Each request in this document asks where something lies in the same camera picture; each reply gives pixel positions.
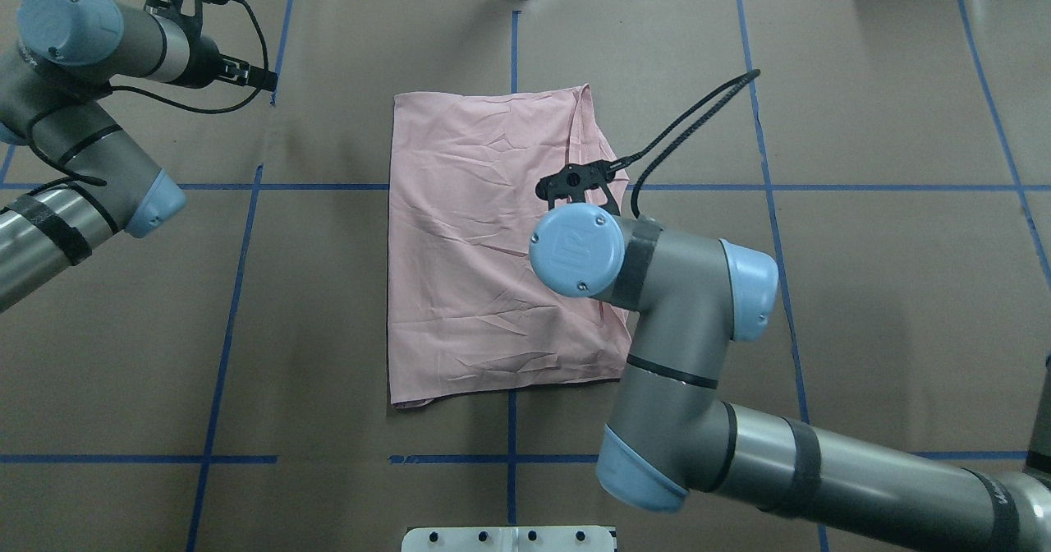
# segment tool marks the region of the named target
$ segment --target pink cloth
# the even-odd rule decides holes
[[[588,85],[511,96],[413,91],[394,100],[388,363],[391,404],[620,377],[626,312],[556,294],[533,273],[536,182],[616,160]],[[610,186],[620,200],[618,173]],[[590,197],[604,203],[601,191]]]

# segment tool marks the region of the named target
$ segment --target black cable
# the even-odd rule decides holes
[[[253,13],[252,6],[248,5],[248,2],[245,0],[230,0],[230,1],[238,2],[238,4],[244,5],[245,9],[248,11],[248,18],[251,18],[252,27],[255,27],[255,35],[259,36],[260,47],[262,47],[263,49],[263,71],[264,73],[269,71],[270,58],[267,56],[266,38],[263,37],[263,28],[260,27],[260,21],[257,20],[257,18],[255,18],[255,13]],[[236,103],[232,107],[222,107],[222,109],[202,109],[202,107],[187,106],[184,105],[184,103],[177,103],[176,100],[165,99],[164,96],[154,95],[154,93],[152,91],[143,90],[143,88],[135,88],[132,87],[132,85],[114,85],[111,90],[114,93],[136,93],[136,95],[146,96],[147,99],[157,100],[157,102],[159,103],[165,103],[168,106],[179,107],[179,109],[183,110],[194,111],[194,114],[199,115],[224,115],[227,114],[227,111],[238,110],[240,109],[240,107],[244,107],[247,105],[247,103],[252,102],[252,100],[255,99],[255,96],[259,96],[260,93],[263,91],[263,88],[254,88],[251,95],[248,95],[247,99],[241,100],[240,103]]]
[[[37,126],[38,122],[41,122],[42,119],[50,117],[50,115],[55,114],[56,111],[57,110],[42,111],[42,114],[37,115],[37,117],[29,119],[29,122],[27,122],[27,124],[25,125],[25,144],[28,145],[29,150],[32,150],[34,152],[34,156],[37,156],[37,158],[40,159],[41,162],[45,163],[49,167],[53,167],[54,169],[58,170],[61,173],[66,175],[66,178],[70,179],[70,181],[83,182],[85,185],[91,185],[91,186],[105,186],[106,181],[104,181],[104,179],[99,179],[97,177],[89,177],[89,175],[80,175],[78,172],[74,172],[74,170],[69,170],[68,167],[60,166],[59,163],[56,163],[54,162],[53,159],[48,158],[48,156],[45,155],[43,150],[41,150],[40,145],[38,145],[36,141],[33,140],[34,126]]]
[[[737,93],[743,90],[743,88],[747,84],[751,83],[751,81],[756,80],[756,78],[758,77],[759,77],[759,69],[751,69],[751,71],[743,74],[743,76],[736,77],[734,78],[734,80],[727,81],[727,83],[722,84],[720,85],[720,87],[715,88],[715,90],[710,91],[708,96],[705,96],[704,99],[700,100],[699,103],[695,103],[693,107],[684,111],[684,114],[680,115],[679,118],[676,118],[675,122],[672,122],[672,125],[667,126],[667,129],[664,129],[664,131],[662,131],[660,136],[657,137],[656,140],[654,140],[650,145],[646,145],[646,148],[641,152],[639,152],[638,156],[645,155],[646,151],[650,151],[651,148],[654,148],[654,145],[657,145],[660,142],[660,140],[664,139],[664,137],[666,137],[667,134],[671,132],[672,129],[679,124],[679,122],[682,122],[683,119],[685,119],[686,117],[688,117],[688,115],[697,110],[698,107],[704,105],[706,102],[708,102],[708,100],[714,99],[715,96],[719,95],[723,90],[726,90],[726,88],[729,88],[729,91],[726,91],[726,95],[722,99],[719,99],[718,103],[715,103],[715,105],[710,107],[710,109],[705,111],[704,115],[701,115],[701,117],[697,119],[697,121],[695,121],[693,124],[691,124],[691,126],[687,126],[687,128],[684,129],[682,134],[679,134],[679,137],[676,137],[676,139],[673,140],[672,143],[668,144],[667,147],[664,148],[664,150],[661,151],[660,155],[657,156],[657,158],[655,158],[653,162],[651,162],[650,165],[645,167],[645,170],[642,170],[642,175],[639,177],[638,181],[635,182],[635,188],[632,189],[632,212],[634,212],[636,219],[639,218],[639,193],[642,192],[642,185],[645,184],[646,178],[650,177],[650,173],[653,173],[653,170],[656,169],[657,166],[660,166],[660,163],[664,162],[664,159],[666,159],[667,156],[671,156],[672,152],[679,147],[679,145],[682,145],[683,141],[686,141],[688,137],[693,136],[695,131],[697,131],[699,128],[701,128],[702,125],[705,124],[705,122],[708,122],[708,119],[715,117],[717,111],[720,111],[722,107],[726,105],[726,103],[730,102],[730,100],[734,98],[734,96],[737,95]]]

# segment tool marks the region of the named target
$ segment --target blue joint cap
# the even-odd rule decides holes
[[[595,470],[606,492],[623,503],[662,513],[675,513],[689,492],[650,465],[609,425]]]
[[[757,340],[770,321],[778,294],[778,264],[769,253],[719,240],[734,294],[734,340]]]
[[[624,234],[603,208],[572,203],[537,223],[529,259],[536,275],[556,293],[591,298],[617,279],[624,263]]]
[[[18,32],[50,62],[88,66],[108,58],[124,36],[124,17],[112,0],[22,0]]]
[[[146,234],[161,227],[185,205],[186,193],[168,178],[165,170],[161,170],[124,230],[135,238],[146,238]]]
[[[0,144],[8,145],[25,145],[25,140],[22,137],[18,137],[18,134],[7,129],[3,122],[0,122]]]

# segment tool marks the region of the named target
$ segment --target metal bracket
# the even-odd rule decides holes
[[[401,552],[616,552],[616,534],[599,526],[416,528]]]

